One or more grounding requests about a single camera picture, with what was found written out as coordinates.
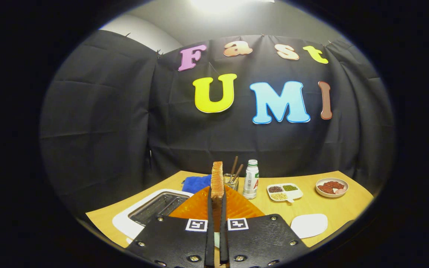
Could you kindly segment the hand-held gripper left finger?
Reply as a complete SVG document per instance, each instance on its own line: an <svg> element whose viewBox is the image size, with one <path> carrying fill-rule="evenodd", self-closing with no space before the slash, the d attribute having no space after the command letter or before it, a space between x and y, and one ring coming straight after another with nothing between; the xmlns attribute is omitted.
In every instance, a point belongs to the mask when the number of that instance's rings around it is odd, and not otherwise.
<svg viewBox="0 0 429 268"><path fill-rule="evenodd" d="M127 247L158 267L213 267L214 227L211 187L191 197L167 191L128 214L143 224Z"/></svg>

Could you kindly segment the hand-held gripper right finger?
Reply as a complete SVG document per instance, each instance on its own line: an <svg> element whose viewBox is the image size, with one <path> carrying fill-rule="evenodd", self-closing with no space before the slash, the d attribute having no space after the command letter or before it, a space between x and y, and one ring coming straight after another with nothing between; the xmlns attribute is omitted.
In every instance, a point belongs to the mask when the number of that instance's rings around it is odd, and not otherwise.
<svg viewBox="0 0 429 268"><path fill-rule="evenodd" d="M309 248L279 214L228 217L228 206L242 206L239 193L224 187L220 209L220 264L225 266L282 266L301 258Z"/></svg>

